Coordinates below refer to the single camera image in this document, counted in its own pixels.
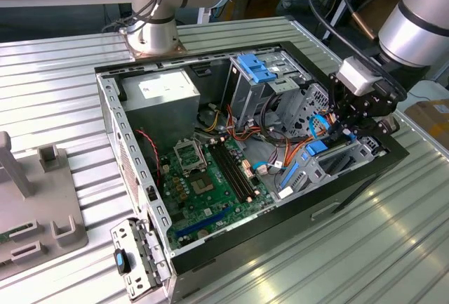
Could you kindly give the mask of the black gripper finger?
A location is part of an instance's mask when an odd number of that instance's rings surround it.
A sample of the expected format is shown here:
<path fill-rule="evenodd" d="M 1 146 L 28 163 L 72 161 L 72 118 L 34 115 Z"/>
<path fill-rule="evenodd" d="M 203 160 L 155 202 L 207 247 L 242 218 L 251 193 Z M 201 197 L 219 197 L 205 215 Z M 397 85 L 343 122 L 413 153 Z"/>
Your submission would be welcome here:
<path fill-rule="evenodd" d="M 400 129 L 399 123 L 394 117 L 385 117 L 380 120 L 363 118 L 348 128 L 349 137 L 362 138 L 379 136 L 390 136 Z"/>
<path fill-rule="evenodd" d="M 342 135 L 345 125 L 345 112 L 347 111 L 346 87 L 335 76 L 335 73 L 331 73 L 329 78 L 329 108 L 335 115 L 335 121 L 330 127 L 329 135 L 332 141 L 336 141 Z"/>

